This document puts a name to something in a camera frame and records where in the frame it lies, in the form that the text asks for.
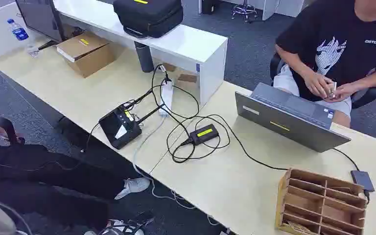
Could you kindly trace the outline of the person's left hand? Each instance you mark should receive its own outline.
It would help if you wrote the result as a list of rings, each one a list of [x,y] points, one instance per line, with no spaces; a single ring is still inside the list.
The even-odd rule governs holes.
[[[346,98],[349,98],[354,93],[358,92],[359,88],[355,83],[347,83],[343,84],[342,86],[338,87],[334,94],[334,97],[327,97],[324,99],[324,101],[328,103],[335,103],[345,100]]]

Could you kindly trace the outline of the person's right hand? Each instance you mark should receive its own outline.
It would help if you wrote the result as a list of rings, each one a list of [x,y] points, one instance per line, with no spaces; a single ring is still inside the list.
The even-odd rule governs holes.
[[[331,79],[313,71],[304,73],[302,78],[305,81],[306,87],[312,94],[323,99],[329,97],[331,86],[334,83]]]

